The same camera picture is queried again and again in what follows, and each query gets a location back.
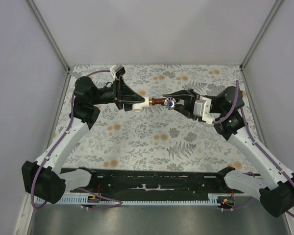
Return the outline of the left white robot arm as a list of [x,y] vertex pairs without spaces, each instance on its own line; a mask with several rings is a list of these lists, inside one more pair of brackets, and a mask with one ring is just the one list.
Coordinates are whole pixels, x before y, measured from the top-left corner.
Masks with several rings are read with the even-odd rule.
[[91,130],[100,115],[99,104],[114,103],[118,109],[141,111],[149,105],[149,98],[140,96],[126,85],[122,76],[115,78],[110,87],[98,88],[88,76],[76,80],[71,98],[69,122],[60,136],[35,161],[26,161],[22,175],[26,192],[30,193],[33,208],[35,198],[45,203],[57,203],[64,193],[83,188],[93,192],[98,187],[96,173],[85,167],[61,173],[61,169],[79,143]]

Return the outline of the white pipe elbow fitting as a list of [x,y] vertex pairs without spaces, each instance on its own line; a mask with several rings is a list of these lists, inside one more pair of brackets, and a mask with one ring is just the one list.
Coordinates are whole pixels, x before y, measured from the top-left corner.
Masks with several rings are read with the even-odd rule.
[[149,98],[148,97],[144,97],[144,102],[142,103],[135,103],[132,105],[132,111],[135,113],[140,113],[143,111],[143,109],[148,108],[149,107]]

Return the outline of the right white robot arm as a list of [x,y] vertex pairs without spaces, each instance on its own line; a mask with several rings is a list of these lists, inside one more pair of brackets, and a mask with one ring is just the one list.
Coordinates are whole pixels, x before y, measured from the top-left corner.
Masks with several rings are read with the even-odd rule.
[[294,172],[281,163],[249,129],[243,92],[237,83],[217,96],[200,95],[192,89],[164,95],[164,106],[189,119],[213,125],[216,132],[236,147],[254,166],[260,178],[227,167],[214,182],[219,192],[236,189],[260,201],[272,216],[294,207]]

